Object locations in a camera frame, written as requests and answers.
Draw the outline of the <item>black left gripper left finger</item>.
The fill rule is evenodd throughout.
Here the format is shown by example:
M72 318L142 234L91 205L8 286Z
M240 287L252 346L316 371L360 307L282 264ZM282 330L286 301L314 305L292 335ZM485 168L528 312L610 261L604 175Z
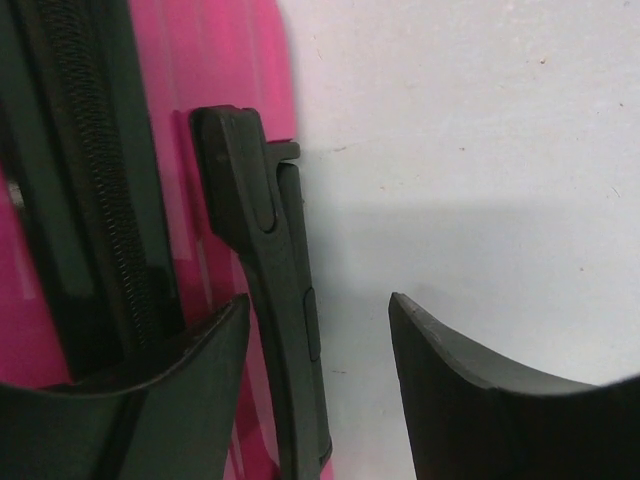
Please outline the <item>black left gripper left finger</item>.
M222 478L248 336L241 294L91 381L2 386L2 478Z

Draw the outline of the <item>pink and teal kids suitcase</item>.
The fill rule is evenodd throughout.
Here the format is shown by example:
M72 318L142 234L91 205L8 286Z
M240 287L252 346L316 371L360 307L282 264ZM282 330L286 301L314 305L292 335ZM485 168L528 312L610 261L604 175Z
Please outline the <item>pink and teal kids suitcase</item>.
M288 43L274 1L1 5L1 388L74 386L238 295L220 479L328 479Z

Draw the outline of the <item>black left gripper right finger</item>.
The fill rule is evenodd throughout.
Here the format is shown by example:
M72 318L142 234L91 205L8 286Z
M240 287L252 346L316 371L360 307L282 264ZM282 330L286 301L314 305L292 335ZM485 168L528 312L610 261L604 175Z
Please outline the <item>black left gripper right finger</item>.
M419 479L636 479L639 380L525 366L393 293L391 340Z

